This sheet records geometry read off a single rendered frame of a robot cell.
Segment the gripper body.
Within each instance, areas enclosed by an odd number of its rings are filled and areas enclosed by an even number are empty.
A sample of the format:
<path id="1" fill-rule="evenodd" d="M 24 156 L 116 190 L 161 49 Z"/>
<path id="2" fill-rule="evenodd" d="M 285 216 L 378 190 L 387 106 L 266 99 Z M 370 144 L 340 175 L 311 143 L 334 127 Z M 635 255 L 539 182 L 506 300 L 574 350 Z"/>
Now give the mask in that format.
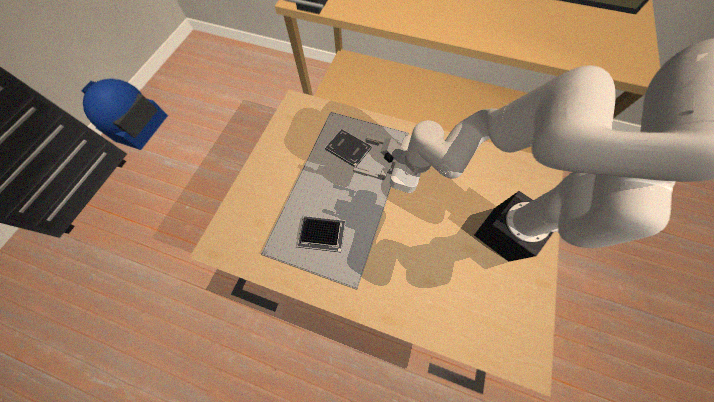
<path id="1" fill-rule="evenodd" d="M 408 135 L 403 139 L 401 147 L 404 150 L 408 149 L 410 138 L 411 135 Z M 407 193 L 414 192 L 418 185 L 420 175 L 424 172 L 417 173 L 417 175 L 413 175 L 412 172 L 413 171 L 411 171 L 405 164 L 401 164 L 396 160 L 390 178 L 391 187 Z"/>

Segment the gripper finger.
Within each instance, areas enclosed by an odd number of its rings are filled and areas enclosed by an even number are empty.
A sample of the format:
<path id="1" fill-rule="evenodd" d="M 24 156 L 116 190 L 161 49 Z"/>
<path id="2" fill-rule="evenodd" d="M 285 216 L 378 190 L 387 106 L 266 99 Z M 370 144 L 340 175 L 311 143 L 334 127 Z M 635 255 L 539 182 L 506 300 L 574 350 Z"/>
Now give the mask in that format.
<path id="1" fill-rule="evenodd" d="M 384 167 L 383 167 L 383 169 L 382 169 L 380 175 L 379 175 L 379 174 L 372 173 L 372 172 L 369 172 L 369 171 L 366 170 L 366 169 L 359 168 L 359 167 L 356 167 L 356 166 L 354 166 L 353 172 L 354 172 L 354 173 L 361 174 L 361 175 L 364 175 L 364 176 L 370 176 L 370 177 L 374 177 L 374 178 L 377 178 L 377 179 L 380 179 L 380 180 L 385 180 L 387 173 L 388 173 L 388 174 L 392 174 L 394 165 L 395 165 L 395 162 L 392 162 L 392 165 L 391 165 L 391 168 L 390 168 L 390 169 L 387 169 L 387 168 L 384 168 Z"/>
<path id="2" fill-rule="evenodd" d="M 394 139 L 394 140 L 398 143 L 398 140 L 397 140 L 397 139 Z M 365 139 L 365 142 L 379 146 L 379 143 L 380 143 L 380 144 L 383 144 L 384 140 L 367 136 L 366 139 Z"/>

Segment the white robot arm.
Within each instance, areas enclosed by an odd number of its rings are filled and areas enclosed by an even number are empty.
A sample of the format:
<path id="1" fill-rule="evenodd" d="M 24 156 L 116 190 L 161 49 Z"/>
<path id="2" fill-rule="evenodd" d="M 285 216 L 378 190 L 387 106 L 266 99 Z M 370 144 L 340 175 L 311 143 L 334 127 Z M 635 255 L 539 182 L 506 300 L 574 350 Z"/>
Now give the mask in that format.
<path id="1" fill-rule="evenodd" d="M 714 179 L 714 38 L 683 49 L 657 71 L 640 132 L 612 130 L 614 108 L 610 74 L 581 66 L 500 109 L 477 111 L 445 141 L 443 128 L 425 120 L 414 127 L 407 150 L 391 137 L 380 153 L 413 175 L 433 166 L 455 179 L 488 139 L 509 153 L 532 144 L 537 162 L 572 173 L 530 203 L 512 206 L 511 233 L 537 242 L 558 232 L 577 247 L 608 247 L 665 228 L 672 181 Z"/>

